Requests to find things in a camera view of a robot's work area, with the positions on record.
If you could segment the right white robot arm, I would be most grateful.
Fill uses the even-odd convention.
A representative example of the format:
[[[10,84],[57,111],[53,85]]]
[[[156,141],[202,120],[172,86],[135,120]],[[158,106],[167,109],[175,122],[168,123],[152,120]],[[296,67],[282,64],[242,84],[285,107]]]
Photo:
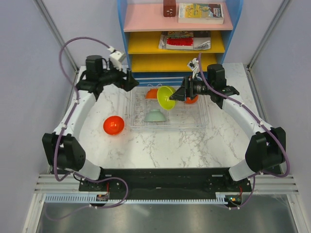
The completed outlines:
[[[207,67],[207,76],[200,70],[197,59],[188,63],[192,75],[185,77],[181,86],[170,96],[170,100],[185,101],[199,95],[208,95],[213,103],[229,114],[249,138],[245,158],[229,168],[223,178],[223,187],[234,191],[240,180],[250,178],[268,169],[288,162],[285,155],[286,133],[274,128],[255,115],[243,102],[238,90],[227,85],[225,69],[221,64]]]

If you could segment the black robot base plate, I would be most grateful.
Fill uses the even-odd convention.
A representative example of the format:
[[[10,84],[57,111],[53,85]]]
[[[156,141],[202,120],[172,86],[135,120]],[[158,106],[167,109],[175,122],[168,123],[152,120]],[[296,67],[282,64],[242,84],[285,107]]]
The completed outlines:
[[[235,182],[228,168],[151,168],[102,169],[100,179],[111,181],[91,183],[83,181],[79,191],[108,191],[113,198],[122,199],[211,199],[216,193],[250,192],[247,179]]]

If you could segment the red plastic bowl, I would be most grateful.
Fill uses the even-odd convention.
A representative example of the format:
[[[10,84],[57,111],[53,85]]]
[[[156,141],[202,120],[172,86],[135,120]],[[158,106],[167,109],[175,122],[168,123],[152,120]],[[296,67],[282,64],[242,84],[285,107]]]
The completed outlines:
[[[198,101],[199,96],[195,96],[193,99],[191,99],[190,97],[186,98],[185,104],[194,104]]]

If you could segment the pale green bowl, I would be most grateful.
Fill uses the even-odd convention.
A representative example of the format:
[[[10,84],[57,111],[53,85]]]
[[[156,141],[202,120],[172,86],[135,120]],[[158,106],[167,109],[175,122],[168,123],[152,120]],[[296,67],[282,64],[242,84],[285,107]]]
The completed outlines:
[[[165,121],[167,121],[167,119],[159,109],[150,110],[144,118],[144,122],[165,122]]]

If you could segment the orange bowl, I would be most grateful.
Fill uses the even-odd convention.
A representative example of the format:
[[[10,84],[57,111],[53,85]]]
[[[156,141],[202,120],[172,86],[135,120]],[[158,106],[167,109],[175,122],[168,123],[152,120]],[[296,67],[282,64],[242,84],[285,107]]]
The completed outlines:
[[[157,89],[157,88],[150,89],[150,90],[146,93],[145,98],[146,98],[147,100],[157,99],[157,92],[158,92],[158,89]]]
[[[118,135],[125,127],[125,122],[120,116],[110,116],[103,123],[103,130],[108,135]]]

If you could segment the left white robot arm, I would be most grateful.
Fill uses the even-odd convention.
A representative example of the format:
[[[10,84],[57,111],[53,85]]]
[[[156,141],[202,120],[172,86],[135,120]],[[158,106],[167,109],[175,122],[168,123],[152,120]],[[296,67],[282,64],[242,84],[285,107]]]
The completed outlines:
[[[90,179],[89,184],[96,191],[105,189],[107,180],[100,175],[101,168],[86,158],[86,153],[79,143],[79,136],[86,117],[103,92],[104,86],[113,84],[126,92],[138,86],[139,83],[133,78],[131,69],[122,69],[121,63],[124,59],[125,54],[114,51],[109,55],[104,67],[103,57],[88,56],[86,69],[74,86],[76,99],[72,101],[54,131],[45,133],[42,137],[48,164],[55,170],[77,172],[80,176]]]

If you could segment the lime green bowl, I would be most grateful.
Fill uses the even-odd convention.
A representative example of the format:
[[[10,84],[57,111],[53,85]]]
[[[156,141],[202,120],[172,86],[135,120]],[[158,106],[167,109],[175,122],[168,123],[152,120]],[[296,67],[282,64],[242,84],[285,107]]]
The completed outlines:
[[[162,86],[157,91],[157,101],[164,110],[171,110],[175,107],[176,101],[170,100],[170,96],[175,93],[171,86]]]

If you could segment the clear wire dish rack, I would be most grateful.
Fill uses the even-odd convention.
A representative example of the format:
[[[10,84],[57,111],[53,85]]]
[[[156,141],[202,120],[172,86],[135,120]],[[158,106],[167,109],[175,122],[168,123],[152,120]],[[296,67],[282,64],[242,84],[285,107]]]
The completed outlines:
[[[148,91],[162,86],[174,89],[182,83],[182,77],[139,78],[139,86],[127,95],[127,123],[133,131],[200,131],[209,124],[209,113],[204,97],[193,104],[178,101],[171,110],[163,109],[157,99],[146,99]],[[158,109],[165,117],[163,122],[146,122],[146,115]]]

